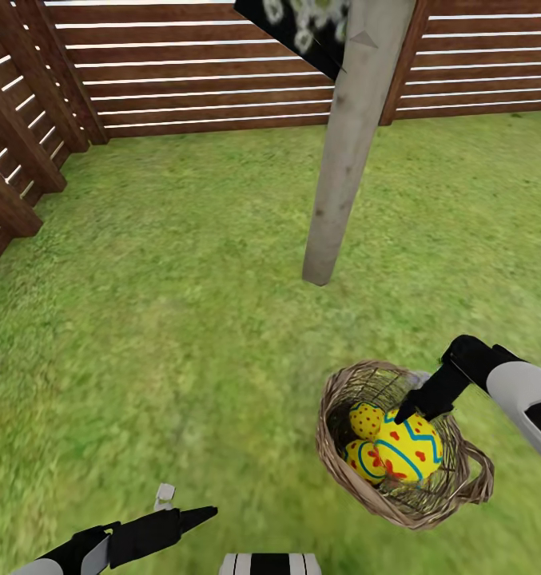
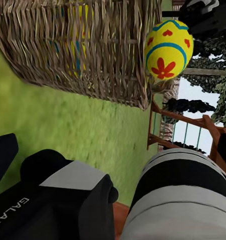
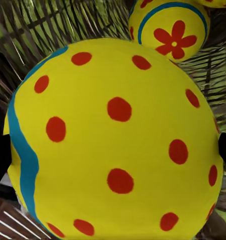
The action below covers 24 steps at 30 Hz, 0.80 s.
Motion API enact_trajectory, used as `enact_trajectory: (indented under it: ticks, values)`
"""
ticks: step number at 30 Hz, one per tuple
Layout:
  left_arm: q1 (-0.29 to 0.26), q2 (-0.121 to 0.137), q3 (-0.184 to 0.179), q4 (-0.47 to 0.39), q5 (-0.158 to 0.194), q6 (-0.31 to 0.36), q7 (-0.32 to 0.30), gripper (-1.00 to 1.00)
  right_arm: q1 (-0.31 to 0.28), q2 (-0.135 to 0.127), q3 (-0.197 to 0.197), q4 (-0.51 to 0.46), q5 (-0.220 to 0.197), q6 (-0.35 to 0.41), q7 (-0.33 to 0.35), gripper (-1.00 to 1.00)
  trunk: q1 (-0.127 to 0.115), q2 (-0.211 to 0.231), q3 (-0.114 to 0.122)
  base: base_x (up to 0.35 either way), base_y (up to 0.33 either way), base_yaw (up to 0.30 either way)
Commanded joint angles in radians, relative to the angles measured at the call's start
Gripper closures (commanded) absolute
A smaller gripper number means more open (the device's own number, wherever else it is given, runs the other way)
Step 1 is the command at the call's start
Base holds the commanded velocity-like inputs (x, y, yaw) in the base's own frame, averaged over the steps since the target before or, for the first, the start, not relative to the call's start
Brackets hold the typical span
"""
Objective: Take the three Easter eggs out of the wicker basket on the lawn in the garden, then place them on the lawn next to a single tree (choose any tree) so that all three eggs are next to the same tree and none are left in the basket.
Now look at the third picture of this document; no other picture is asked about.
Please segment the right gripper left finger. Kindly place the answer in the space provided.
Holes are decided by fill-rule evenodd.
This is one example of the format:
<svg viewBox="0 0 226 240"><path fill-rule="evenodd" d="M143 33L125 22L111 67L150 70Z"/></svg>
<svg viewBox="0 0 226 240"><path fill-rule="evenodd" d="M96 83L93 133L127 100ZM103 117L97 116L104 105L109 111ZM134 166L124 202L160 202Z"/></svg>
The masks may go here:
<svg viewBox="0 0 226 240"><path fill-rule="evenodd" d="M10 135L0 136L0 181L12 163Z"/></svg>

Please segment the wicker basket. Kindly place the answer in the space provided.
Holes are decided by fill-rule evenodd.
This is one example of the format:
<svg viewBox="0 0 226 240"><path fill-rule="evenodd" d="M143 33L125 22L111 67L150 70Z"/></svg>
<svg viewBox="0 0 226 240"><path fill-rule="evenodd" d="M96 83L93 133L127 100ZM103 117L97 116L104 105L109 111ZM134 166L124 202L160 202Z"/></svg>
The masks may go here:
<svg viewBox="0 0 226 240"><path fill-rule="evenodd" d="M114 14L114 8L119 16L119 20L123 25L123 28L120 26L121 30L123 31L123 34L131 41L131 37L129 36L127 30L129 29L122 21L122 18L126 21L126 23L128 24L128 21L126 19L125 14L127 13L127 15L130 14L132 7L135 3L136 0L111 0L111 5L112 8L109 5L108 0L103 0L103 5L105 10L107 10L108 13L108 22L110 24L106 25L103 18L100 15L100 12L98 11L96 5L95 5L95 0L92 0L93 2L93 7L94 7L94 11L92 8L92 5L90 3L90 0L85 0L88 8L90 9L90 12L94 18L94 22L92 20L92 18L90 17L85 5L84 5L84 0L70 0L70 4L66 5L65 0L63 0L64 3L64 7L62 7L62 5L60 4L60 0L56 0L56 4L58 7L57 11L54 11L53 6L52 6L52 1L48 0L50 9L51 9L51 14L48 14L47 8L46 8L46 0L39 0L44 12L44 17L40 18L39 12L37 10L37 0L31 0L35 13L37 15L37 21L33 22L32 21L32 15L31 15L31 11L28 11L27 6L25 4L25 1L22 0L24 7L27 11L28 14L28 19L30 21L30 24L27 25L27 23L24 20L23 17L23 12L22 12L22 5L21 5L21 0L18 0L19 3L19 7L17 5L17 3L15 2L15 0L0 0L0 28L3 31L4 36L0 37L0 50L2 51L3 55L5 56L5 58L7 59L7 61L9 62L9 64L11 65L11 67L13 68L13 71L6 65L6 63L0 58L0 70L2 71L2 73L5 75L6 79L9 81L9 83L11 84L12 88L16 91L17 85L20 85L20 83L23 81L23 79L27 76L27 74L29 73L29 71L31 71L31 69L34 68L35 64L39 64L41 62L42 59L45 59L47 57L45 50L43 48L43 45L41 43L41 41L43 42L43 44L45 45L45 47L48 49L48 51L50 53L53 53L53 48L51 46L51 43L53 44L53 46L56 48L56 50L60 49L59 46L59 42L57 37L59 38L59 36L56 34L56 31L54 30L54 27L52 25L51 22L51 17L54 18L54 21L57 25L57 28L59 30L60 36L62 38L62 40L60 39L61 43L63 44L63 46L65 46L64 41L63 41L63 37L65 38L65 40L67 41L67 43L70 45L72 44L72 39L71 39L71 33L69 31L66 19L65 19L65 15L63 12L63 9L66 10L66 13L68 15L68 20L70 22L71 28L76 29L76 32L79 35L79 38L83 41L83 37L80 33L80 29L79 27L81 27L85 37L87 40L92 40L92 39L102 39L105 38L105 34L107 33L110 38L113 38L111 36L111 34L109 33L108 28L112 31L114 37L117 36L119 39L121 39L120 35L122 36L121 32L119 31L119 29L116 27L114 21L112 20L112 17L110 16L110 12L109 12L109 8L111 10L111 12L113 13L114 17L115 17L115 22L117 25L120 26L119 22L117 21L117 18ZM14 19L14 15L13 15L13 9L12 9L12 4L14 6L14 9L17 13L17 17L20 21L20 24L22 26L22 28L17 27L16 23L15 23L15 19ZM85 32L85 30L83 29L78 17L76 16L76 12L74 9L74 6L76 7L76 9L78 10L79 14L82 17L85 29L87 31L87 34ZM76 25L74 24L74 22L72 21L67 7L71 6L71 9L73 11L73 15L74 15L74 19L76 22ZM8 31L8 27L7 27L7 23L6 23L6 19L3 13L3 9L9 19L9 22L11 24L11 26L13 27L13 32L9 33ZM223 11L215 16L214 15L219 8L216 7L211 7L210 10L210 18L211 18L211 23L214 22L216 19L220 18L223 14L226 13L226 8L222 7ZM57 21L57 17L56 14L59 13L61 15L61 20L65 29L65 33L62 31L61 27L58 24ZM104 25L104 28L101 27L99 21L98 21L98 14L99 17ZM43 22L47 21L49 29L51 31L52 37L54 42L52 41L52 39L49 37L49 35L46 33L46 30L44 28ZM205 80L200 80L200 81L196 81L195 83L200 83L205 81L205 84L202 85L198 85L198 87L203 87L204 86L204 90L201 90L201 92L203 93L203 95L205 96L205 98L207 99L207 102L213 112L213 114L218 114L218 113L223 113L226 116L226 86L224 89L222 89L221 91L218 91L217 93L209 93L210 90L215 90L217 88L209 88L209 85L211 84L210 80L214 80L225 75L221 75L221 76L217 76L214 78L211 78L212 74L216 74L216 73L211 73L212 70L214 69L219 69L221 67L226 66L226 56L223 58L219 58L219 59L212 59L213 57L217 57L217 56L222 56L225 55L225 53L221 53L221 54L216 54L216 55L212 55L213 53L217 53L217 52L221 52L223 50L226 49L226 31L224 31L222 34L218 35L218 36L212 36L212 32L213 30L215 30L216 28L218 28L219 26L221 26L222 24L224 24L226 22L226 19L222 20L221 22L219 22L218 24L216 24L215 26L211 27L210 29L210 35L208 37L208 41L205 42L205 44L203 45L202 49L200 50L200 52L204 53L204 52L210 52L209 54L205 54L205 55L200 55L194 58L190 58L188 60L184 60L185 64L196 64L196 65L200 65L200 64L206 64L208 63L208 66L205 67L200 67L200 68L195 68L192 66L189 67L185 67L185 66L179 66L181 69L184 69L184 71L190 76L191 79L197 79L197 78L202 78L202 77L207 77L207 79ZM72 26L73 24L73 26ZM49 44L49 46L51 47L51 49L48 47L48 45L44 42L44 40L42 39L42 37L40 36L40 34L38 33L38 31L35 29L35 27L37 25L40 25L43 33L47 39L47 42ZM117 32L117 35L114 33L114 31L110 28L110 25L112 25ZM40 49L40 47L36 44L35 40L33 39L33 34L30 32L30 29L33 28L33 30L35 31L35 34L37 36L37 39L42 47L43 50ZM22 38L22 34L25 33L27 36L27 39L30 43L30 45L32 46L34 53L31 51L31 49L27 46L27 44L24 42L24 39ZM123 36L122 36L123 37ZM27 55L27 58L25 57L25 55L22 53L22 51L18 48L18 46L13 42L13 39L16 38L22 48L24 49L25 54ZM115 37L116 38L116 37ZM124 38L124 37L123 37ZM125 38L124 38L125 39ZM50 43L51 41L51 43ZM15 55L17 56L17 58L19 59L19 61L21 62L22 66L24 67L25 71L23 71L20 66L18 64L16 64L13 59L10 57L10 55L7 52L7 49L5 48L4 43L8 42L9 45L11 46L12 50L14 51ZM203 51L206 48L209 47L216 47L214 49L211 50L207 50L207 51ZM202 60L207 60L209 59L208 62L204 62L204 63L197 63L198 61L202 61ZM214 64L214 67L212 67L212 62L213 61L219 61L221 59L224 59L222 62ZM202 72L207 72L207 75L204 76L195 76L195 74L199 74ZM212 84L218 84L219 82L222 81L226 81L226 79L224 80L220 80L220 81L216 81L216 82L212 82ZM17 84L17 85L16 85ZM222 95L224 94L222 97L216 98L216 99L208 99L211 96L216 96L216 95ZM0 74L0 107L2 107L6 112L8 110L8 106L9 103L12 99L13 96L13 92L9 89L9 87L7 86L6 82L3 80L3 77ZM223 100L223 102L218 103L218 104L212 104L214 102ZM216 121L223 121L221 123L218 123L217 126L223 126L226 125L226 117L215 117ZM223 171L226 172L226 163L223 160ZM226 189L226 179L225 179L226 175L224 175L222 177L222 184L221 184L221 190ZM226 213L226 192L219 192L218 195L218 199L217 199L217 203L214 207L215 209L217 209L218 211L224 212ZM217 211L213 210L211 215L209 216L207 222L205 223L205 225L203 226L203 228L193 237L194 240L226 240L226 222L223 220L223 218L220 217L220 215L217 213Z"/></svg>

